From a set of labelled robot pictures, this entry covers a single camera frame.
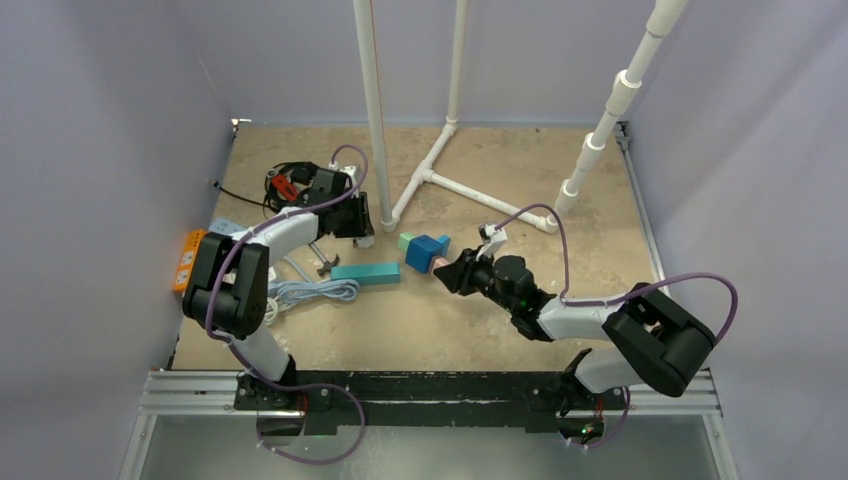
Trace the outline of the pink plug adapter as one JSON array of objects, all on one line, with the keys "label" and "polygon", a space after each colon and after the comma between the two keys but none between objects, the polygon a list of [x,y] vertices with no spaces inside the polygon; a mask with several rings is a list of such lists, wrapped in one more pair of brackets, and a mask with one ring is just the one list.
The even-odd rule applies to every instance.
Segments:
[{"label": "pink plug adapter", "polygon": [[446,265],[449,265],[450,262],[444,257],[435,257],[430,265],[430,272],[434,273],[437,269],[442,268]]}]

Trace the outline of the blue cube socket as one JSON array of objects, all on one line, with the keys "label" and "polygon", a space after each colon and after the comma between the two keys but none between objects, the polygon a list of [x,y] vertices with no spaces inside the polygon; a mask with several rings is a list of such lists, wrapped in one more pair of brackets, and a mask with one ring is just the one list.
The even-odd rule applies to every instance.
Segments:
[{"label": "blue cube socket", "polygon": [[428,235],[420,235],[410,240],[405,254],[405,263],[419,273],[430,272],[436,257],[442,257],[443,243]]}]

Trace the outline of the white plug adapter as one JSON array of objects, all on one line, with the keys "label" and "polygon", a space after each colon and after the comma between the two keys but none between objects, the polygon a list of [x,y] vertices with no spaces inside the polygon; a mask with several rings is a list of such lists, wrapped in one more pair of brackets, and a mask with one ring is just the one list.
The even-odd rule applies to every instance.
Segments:
[{"label": "white plug adapter", "polygon": [[353,240],[353,244],[358,249],[371,248],[375,244],[375,237],[374,236],[365,236],[365,237],[355,238]]}]

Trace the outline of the light blue plug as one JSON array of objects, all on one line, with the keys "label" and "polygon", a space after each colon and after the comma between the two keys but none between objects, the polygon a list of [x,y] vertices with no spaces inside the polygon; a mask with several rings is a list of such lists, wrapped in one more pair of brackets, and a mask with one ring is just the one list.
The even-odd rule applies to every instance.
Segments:
[{"label": "light blue plug", "polygon": [[441,235],[437,238],[437,242],[440,244],[439,255],[441,257],[447,257],[451,243],[451,237],[449,235]]}]

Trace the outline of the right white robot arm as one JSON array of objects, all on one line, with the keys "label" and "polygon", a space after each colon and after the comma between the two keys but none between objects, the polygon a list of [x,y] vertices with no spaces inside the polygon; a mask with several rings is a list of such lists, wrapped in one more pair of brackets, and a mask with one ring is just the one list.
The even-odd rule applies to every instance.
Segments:
[{"label": "right white robot arm", "polygon": [[646,283],[636,284],[623,300],[564,303],[536,284],[522,257],[494,259],[472,249],[432,273],[449,292],[480,294],[504,309],[529,340],[609,342],[608,348],[592,350],[568,367],[561,392],[576,407],[609,389],[637,384],[679,397],[718,343],[703,322]]}]

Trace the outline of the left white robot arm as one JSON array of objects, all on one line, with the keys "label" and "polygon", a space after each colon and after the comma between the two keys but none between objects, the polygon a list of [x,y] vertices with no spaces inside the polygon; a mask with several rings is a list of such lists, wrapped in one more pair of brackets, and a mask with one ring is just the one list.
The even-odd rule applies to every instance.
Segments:
[{"label": "left white robot arm", "polygon": [[183,314],[261,380],[264,401],[287,408],[297,399],[297,369],[264,321],[268,271],[325,236],[360,240],[373,234],[368,195],[360,182],[342,171],[315,167],[307,188],[274,216],[232,235],[202,237],[182,298]]}]

